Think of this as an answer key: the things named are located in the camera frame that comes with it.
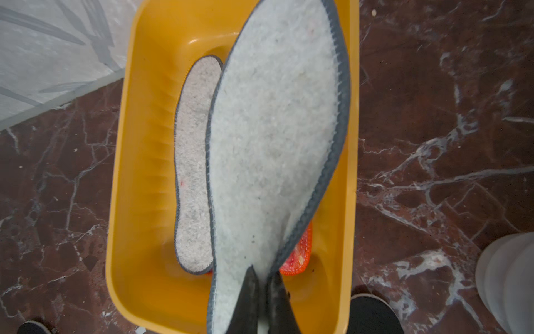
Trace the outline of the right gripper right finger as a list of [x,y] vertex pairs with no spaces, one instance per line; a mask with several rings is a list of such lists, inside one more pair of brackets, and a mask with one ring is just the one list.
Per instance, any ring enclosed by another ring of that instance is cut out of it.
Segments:
[[268,281],[266,301],[269,334],[301,334],[279,271]]

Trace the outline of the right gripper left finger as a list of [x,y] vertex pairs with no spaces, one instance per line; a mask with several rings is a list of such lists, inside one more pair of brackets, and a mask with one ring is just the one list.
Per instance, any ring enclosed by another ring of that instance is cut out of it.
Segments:
[[253,266],[246,270],[226,334],[257,334],[261,285]]

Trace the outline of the red insole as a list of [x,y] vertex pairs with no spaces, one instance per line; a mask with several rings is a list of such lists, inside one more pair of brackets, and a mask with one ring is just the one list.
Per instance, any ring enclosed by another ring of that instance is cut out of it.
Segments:
[[312,251],[312,226],[313,224],[310,222],[305,233],[300,238],[299,243],[297,243],[290,256],[280,268],[282,275],[295,276],[306,270]]

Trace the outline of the black insole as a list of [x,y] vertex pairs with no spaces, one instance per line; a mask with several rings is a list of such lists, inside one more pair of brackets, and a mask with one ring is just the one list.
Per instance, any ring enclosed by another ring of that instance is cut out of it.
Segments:
[[29,320],[18,327],[17,334],[51,334],[51,331],[43,323]]
[[373,294],[356,294],[350,300],[347,334],[404,334],[388,302]]

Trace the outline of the grey insole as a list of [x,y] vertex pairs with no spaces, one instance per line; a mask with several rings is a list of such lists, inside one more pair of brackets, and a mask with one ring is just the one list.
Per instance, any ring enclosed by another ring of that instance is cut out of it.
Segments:
[[312,220],[350,115],[348,51],[333,1],[260,1],[216,87],[207,128],[214,255],[207,331],[224,333],[246,272],[267,320],[268,280]]
[[193,275],[206,274],[213,265],[205,139],[211,101],[221,72],[222,62],[218,57],[197,60],[186,75],[175,111],[174,245],[178,263]]

